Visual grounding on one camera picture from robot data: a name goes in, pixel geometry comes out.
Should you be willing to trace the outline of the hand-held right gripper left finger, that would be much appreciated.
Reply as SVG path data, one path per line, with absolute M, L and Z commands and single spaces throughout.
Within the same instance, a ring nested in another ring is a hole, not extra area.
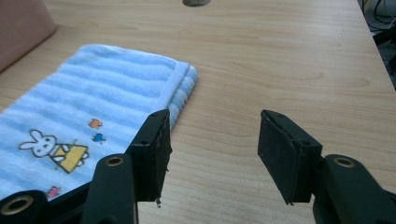
M 146 118 L 125 151 L 132 159 L 134 196 L 138 202 L 157 202 L 171 153 L 170 111 L 156 111 Z

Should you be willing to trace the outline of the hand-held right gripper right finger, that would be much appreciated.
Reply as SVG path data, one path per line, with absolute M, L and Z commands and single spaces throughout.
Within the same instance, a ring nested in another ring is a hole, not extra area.
M 309 203 L 322 144 L 287 116 L 261 112 L 258 155 L 285 203 Z

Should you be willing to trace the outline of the blue striped towel with rabbit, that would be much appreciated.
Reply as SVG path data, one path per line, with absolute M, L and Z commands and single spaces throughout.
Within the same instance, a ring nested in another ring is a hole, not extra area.
M 0 200 L 31 189 L 52 200 L 124 152 L 153 112 L 175 121 L 197 81 L 190 64 L 159 54 L 85 45 L 0 113 Z

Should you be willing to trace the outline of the grey round object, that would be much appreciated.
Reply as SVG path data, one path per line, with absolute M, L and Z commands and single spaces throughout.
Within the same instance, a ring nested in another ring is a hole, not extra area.
M 203 7 L 208 5 L 211 0 L 182 0 L 182 4 L 187 7 Z

